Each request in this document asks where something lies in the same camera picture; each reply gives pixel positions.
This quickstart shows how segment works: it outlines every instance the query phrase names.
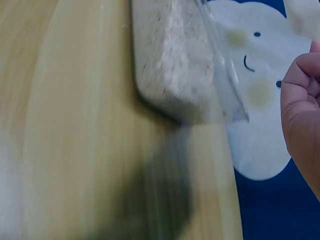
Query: cartoon eye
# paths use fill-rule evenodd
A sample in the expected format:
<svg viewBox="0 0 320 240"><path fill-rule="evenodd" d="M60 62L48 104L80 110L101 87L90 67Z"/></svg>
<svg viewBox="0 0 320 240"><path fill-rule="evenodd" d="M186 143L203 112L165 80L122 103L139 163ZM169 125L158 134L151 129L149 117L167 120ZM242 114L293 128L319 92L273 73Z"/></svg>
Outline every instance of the cartoon eye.
<svg viewBox="0 0 320 240"><path fill-rule="evenodd" d="M275 85L276 85L278 88L281 88L282 81L281 81L281 80L277 81Z"/></svg>
<svg viewBox="0 0 320 240"><path fill-rule="evenodd" d="M261 33L256 31L254 34L253 34L255 37L259 38L261 36Z"/></svg>

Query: bamboo board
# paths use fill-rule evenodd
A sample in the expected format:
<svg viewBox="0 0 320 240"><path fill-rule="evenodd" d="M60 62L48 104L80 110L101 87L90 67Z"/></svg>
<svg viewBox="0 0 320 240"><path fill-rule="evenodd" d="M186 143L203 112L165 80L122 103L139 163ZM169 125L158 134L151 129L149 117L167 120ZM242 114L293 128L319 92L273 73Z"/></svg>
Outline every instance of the bamboo board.
<svg viewBox="0 0 320 240"><path fill-rule="evenodd" d="M137 101L129 12L0 1L0 239L242 239L225 126Z"/></svg>

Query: yellow cheek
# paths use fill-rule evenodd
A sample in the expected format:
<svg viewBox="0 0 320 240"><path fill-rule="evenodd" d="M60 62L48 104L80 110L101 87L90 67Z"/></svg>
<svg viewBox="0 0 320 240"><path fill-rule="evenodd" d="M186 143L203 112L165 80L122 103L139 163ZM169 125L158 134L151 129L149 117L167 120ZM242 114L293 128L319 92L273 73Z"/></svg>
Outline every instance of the yellow cheek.
<svg viewBox="0 0 320 240"><path fill-rule="evenodd" d="M234 48L244 48L248 41L248 34L240 28L232 28L226 32L226 39L230 46Z"/></svg>
<svg viewBox="0 0 320 240"><path fill-rule="evenodd" d="M274 98L274 87L265 79L257 79L248 87L247 98L254 109L264 109Z"/></svg>

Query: human hand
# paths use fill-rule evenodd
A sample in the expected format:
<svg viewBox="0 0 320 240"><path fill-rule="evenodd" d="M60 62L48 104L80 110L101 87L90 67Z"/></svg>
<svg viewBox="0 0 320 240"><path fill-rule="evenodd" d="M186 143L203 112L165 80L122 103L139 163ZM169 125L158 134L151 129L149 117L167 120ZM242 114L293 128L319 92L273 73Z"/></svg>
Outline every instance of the human hand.
<svg viewBox="0 0 320 240"><path fill-rule="evenodd" d="M320 41L297 57L281 85L281 122L287 150L320 200Z"/></svg>

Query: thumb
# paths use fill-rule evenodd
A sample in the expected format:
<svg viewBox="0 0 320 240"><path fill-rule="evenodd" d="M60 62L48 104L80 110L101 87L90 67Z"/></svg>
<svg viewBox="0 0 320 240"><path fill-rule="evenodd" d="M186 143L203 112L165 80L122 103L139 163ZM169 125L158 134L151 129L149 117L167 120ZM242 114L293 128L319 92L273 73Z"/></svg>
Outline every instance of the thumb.
<svg viewBox="0 0 320 240"><path fill-rule="evenodd" d="M310 53L320 53L320 39L313 40L310 47Z"/></svg>

